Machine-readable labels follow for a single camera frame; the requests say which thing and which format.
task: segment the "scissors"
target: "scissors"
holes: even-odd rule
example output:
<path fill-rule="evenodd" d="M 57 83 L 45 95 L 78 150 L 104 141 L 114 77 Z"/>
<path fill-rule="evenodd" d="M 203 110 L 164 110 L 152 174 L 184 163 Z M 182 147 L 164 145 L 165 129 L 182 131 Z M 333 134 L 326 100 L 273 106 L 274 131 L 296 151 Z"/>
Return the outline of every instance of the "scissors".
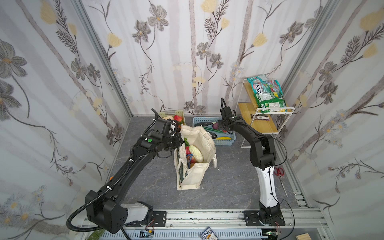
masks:
<path fill-rule="evenodd" d="M 277 167 L 277 168 L 275 168 L 275 169 L 273 170 L 273 173 L 274 173 L 276 176 L 279 177 L 280 182 L 281 182 L 281 185 L 283 186 L 285 195 L 288 197 L 287 191 L 285 190 L 285 187 L 284 187 L 284 185 L 283 185 L 283 180 L 281 179 L 281 178 L 284 176 L 284 174 L 285 174 L 284 170 L 283 170 L 281 167 Z"/>

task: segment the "gray countertop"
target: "gray countertop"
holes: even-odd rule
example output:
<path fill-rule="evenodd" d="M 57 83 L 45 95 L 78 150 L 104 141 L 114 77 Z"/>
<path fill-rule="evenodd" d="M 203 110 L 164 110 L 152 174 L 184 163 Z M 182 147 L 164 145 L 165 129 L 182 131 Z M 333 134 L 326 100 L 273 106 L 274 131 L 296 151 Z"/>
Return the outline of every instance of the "gray countertop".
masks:
<path fill-rule="evenodd" d="M 111 170 L 113 176 L 129 157 L 130 147 L 152 122 L 153 117 L 133 117 L 129 124 L 116 162 Z M 192 117 L 186 117 L 192 125 Z M 205 172 L 200 189 L 176 188 L 176 170 L 173 157 L 155 157 L 140 173 L 128 191 L 124 203 L 143 201 L 154 209 L 258 209 L 260 187 L 256 169 L 249 160 L 249 149 L 240 148 L 243 137 L 236 135 L 232 146 L 216 146 L 217 168 L 213 164 Z M 286 176 L 283 184 L 275 176 L 278 200 L 286 199 L 291 208 L 298 208 L 291 185 Z M 283 202 L 282 208 L 289 208 Z"/>

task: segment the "wallpapered wall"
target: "wallpapered wall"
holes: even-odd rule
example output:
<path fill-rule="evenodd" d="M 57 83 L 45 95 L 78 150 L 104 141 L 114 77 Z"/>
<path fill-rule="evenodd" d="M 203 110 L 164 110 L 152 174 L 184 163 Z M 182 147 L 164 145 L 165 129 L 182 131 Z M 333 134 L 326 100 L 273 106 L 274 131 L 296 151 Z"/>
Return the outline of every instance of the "wallpapered wall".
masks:
<path fill-rule="evenodd" d="M 134 114 L 219 114 L 243 76 L 282 83 L 325 3 L 83 0 Z"/>
<path fill-rule="evenodd" d="M 1 1 L 0 22 L 1 236 L 73 238 L 128 118 L 69 1 Z"/>
<path fill-rule="evenodd" d="M 341 1 L 285 93 L 296 111 L 280 137 L 338 240 L 383 235 L 383 7 Z"/>

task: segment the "blue plastic basket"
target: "blue plastic basket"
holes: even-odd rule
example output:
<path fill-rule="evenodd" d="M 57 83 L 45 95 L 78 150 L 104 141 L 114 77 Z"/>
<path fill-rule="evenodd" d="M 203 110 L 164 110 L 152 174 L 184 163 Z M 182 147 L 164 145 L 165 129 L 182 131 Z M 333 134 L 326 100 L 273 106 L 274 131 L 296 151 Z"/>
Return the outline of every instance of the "blue plastic basket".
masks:
<path fill-rule="evenodd" d="M 196 123 L 199 123 L 199 122 L 217 122 L 218 120 L 222 120 L 222 118 L 210 118 L 210 117 L 194 117 L 193 120 L 192 120 L 192 127 L 195 126 Z M 233 135 L 231 135 L 231 137 L 233 137 L 233 139 L 229 140 L 229 139 L 214 139 L 214 142 L 215 142 L 215 145 L 218 145 L 218 146 L 231 146 L 232 143 L 236 140 L 236 135 L 235 133 L 233 133 Z"/>

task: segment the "snack bar package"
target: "snack bar package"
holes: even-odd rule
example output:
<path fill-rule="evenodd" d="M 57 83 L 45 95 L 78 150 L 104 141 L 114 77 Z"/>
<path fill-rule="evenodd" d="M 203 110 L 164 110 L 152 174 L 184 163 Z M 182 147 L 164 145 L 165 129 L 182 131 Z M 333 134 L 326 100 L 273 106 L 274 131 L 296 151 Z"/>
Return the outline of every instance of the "snack bar package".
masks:
<path fill-rule="evenodd" d="M 260 108 L 285 108 L 285 100 L 280 84 L 277 80 L 268 80 L 265 75 L 248 78 L 252 86 L 254 97 Z M 261 110 L 262 113 L 286 112 L 286 109 L 280 110 Z"/>

